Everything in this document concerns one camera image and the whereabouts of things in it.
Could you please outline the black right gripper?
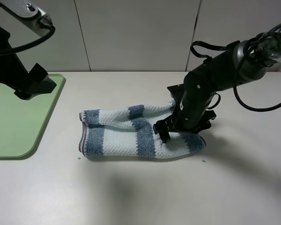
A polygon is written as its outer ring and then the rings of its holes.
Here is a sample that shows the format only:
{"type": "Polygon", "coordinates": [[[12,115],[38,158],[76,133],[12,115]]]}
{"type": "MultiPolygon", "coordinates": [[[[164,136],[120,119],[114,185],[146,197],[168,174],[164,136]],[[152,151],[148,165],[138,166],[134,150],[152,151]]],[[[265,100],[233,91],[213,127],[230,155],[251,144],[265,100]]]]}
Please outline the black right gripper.
{"type": "Polygon", "coordinates": [[[182,84],[169,86],[167,89],[175,100],[174,111],[171,116],[153,125],[154,133],[160,136],[163,143],[170,140],[170,133],[197,134],[211,128],[210,120],[214,120],[216,114],[209,109],[209,105],[215,92],[205,93],[195,88],[188,94],[182,84]]]}

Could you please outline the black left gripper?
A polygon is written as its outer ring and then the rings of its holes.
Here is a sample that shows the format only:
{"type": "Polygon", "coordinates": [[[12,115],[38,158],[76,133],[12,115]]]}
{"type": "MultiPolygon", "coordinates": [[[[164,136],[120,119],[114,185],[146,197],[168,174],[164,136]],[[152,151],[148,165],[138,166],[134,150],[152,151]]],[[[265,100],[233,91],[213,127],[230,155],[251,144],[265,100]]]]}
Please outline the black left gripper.
{"type": "Polygon", "coordinates": [[[49,78],[47,71],[41,65],[37,63],[27,71],[17,56],[18,53],[45,42],[55,33],[56,29],[52,22],[45,21],[43,18],[40,25],[49,32],[35,41],[18,47],[10,45],[10,33],[0,26],[0,83],[12,88],[14,94],[22,100],[52,93],[56,87],[56,83],[49,78]]]}

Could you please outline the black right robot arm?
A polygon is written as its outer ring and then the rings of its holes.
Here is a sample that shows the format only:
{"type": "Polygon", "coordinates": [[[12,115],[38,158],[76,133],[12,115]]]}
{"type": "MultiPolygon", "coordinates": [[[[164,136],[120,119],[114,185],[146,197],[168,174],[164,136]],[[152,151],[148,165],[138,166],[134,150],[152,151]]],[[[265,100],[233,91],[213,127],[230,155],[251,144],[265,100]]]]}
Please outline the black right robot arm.
{"type": "Polygon", "coordinates": [[[268,108],[254,108],[245,104],[237,87],[261,79],[266,70],[281,62],[281,23],[267,32],[227,46],[195,41],[191,52],[203,63],[188,72],[181,85],[168,87],[175,101],[172,115],[153,125],[162,142],[170,140],[170,133],[197,134],[211,127],[216,118],[210,105],[220,91],[233,89],[237,102],[253,112],[269,112],[281,107],[281,102],[268,108]]]}

